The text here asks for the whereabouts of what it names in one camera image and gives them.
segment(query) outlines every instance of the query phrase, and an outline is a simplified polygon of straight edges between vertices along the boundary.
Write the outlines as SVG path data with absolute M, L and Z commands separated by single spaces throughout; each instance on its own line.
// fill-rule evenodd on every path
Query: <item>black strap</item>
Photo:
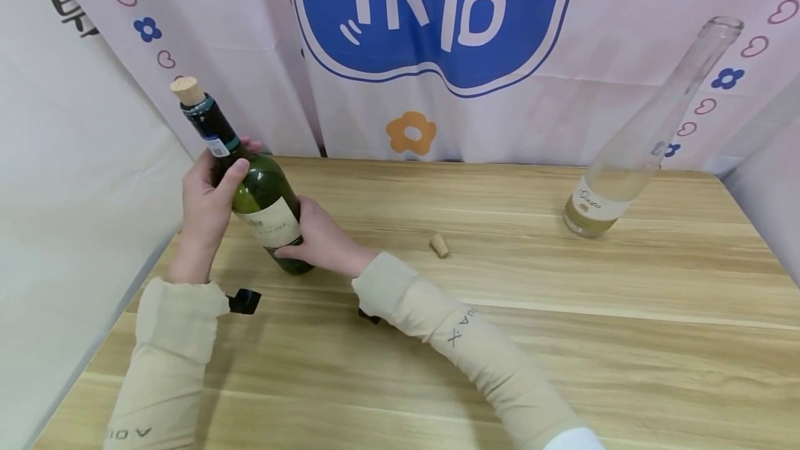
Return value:
M 255 308 L 258 307 L 258 302 L 261 301 L 261 294 L 249 288 L 240 288 L 236 292 L 236 296 L 227 296 L 228 306 L 231 307 L 231 313 L 239 313 L 241 315 L 252 315 L 255 313 Z
M 381 323 L 381 318 L 380 317 L 370 317 L 370 315 L 368 315 L 367 313 L 364 313 L 361 310 L 361 308 L 358 309 L 358 315 L 359 315 L 359 317 L 362 317 L 363 319 L 368 319 L 370 322 L 372 322 L 373 325 L 377 325 L 377 324 Z

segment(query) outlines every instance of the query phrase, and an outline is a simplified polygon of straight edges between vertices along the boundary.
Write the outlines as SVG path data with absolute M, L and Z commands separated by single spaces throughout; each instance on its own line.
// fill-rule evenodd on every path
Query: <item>orange flower graphic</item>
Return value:
M 412 140 L 406 135 L 406 129 L 410 127 L 419 131 L 418 140 Z M 433 138 L 436 138 L 436 124 L 428 122 L 427 117 L 420 112 L 405 112 L 402 117 L 386 125 L 386 134 L 392 138 L 390 144 L 396 153 L 411 150 L 417 155 L 427 155 Z

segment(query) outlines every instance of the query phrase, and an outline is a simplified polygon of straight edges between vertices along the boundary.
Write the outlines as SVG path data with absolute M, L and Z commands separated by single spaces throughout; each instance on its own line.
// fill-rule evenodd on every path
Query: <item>table surface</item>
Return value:
M 659 172 L 604 239 L 584 240 L 561 220 L 579 168 L 279 162 L 360 242 L 504 327 L 607 449 L 800 449 L 800 292 L 714 176 Z M 444 260 L 427 245 L 437 232 Z M 199 448 L 512 448 L 447 360 L 357 317 L 345 278 L 283 274 L 236 218 L 212 277 L 263 298 L 220 319 Z M 137 302 L 35 449 L 100 448 Z

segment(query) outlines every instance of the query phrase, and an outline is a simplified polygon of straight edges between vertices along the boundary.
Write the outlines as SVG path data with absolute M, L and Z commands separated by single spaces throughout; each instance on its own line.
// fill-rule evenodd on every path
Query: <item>blue logo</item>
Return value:
M 459 97 L 530 76 L 558 39 L 569 0 L 294 0 L 328 71 L 385 82 L 435 72 Z

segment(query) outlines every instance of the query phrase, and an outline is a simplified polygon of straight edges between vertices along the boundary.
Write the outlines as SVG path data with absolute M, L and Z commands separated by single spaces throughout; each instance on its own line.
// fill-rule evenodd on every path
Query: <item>wine bottle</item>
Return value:
M 743 28 L 736 18 L 710 19 L 659 91 L 600 150 L 564 208 L 564 223 L 573 233 L 597 238 L 635 201 L 701 83 Z
M 300 202 L 277 162 L 245 148 L 217 102 L 200 88 L 194 77 L 180 77 L 169 88 L 180 99 L 183 114 L 217 159 L 215 182 L 221 180 L 236 160 L 249 161 L 247 176 L 233 195 L 236 217 L 251 228 L 255 238 L 283 271 L 294 275 L 310 271 L 313 266 L 304 261 L 275 257 L 275 250 L 302 243 Z

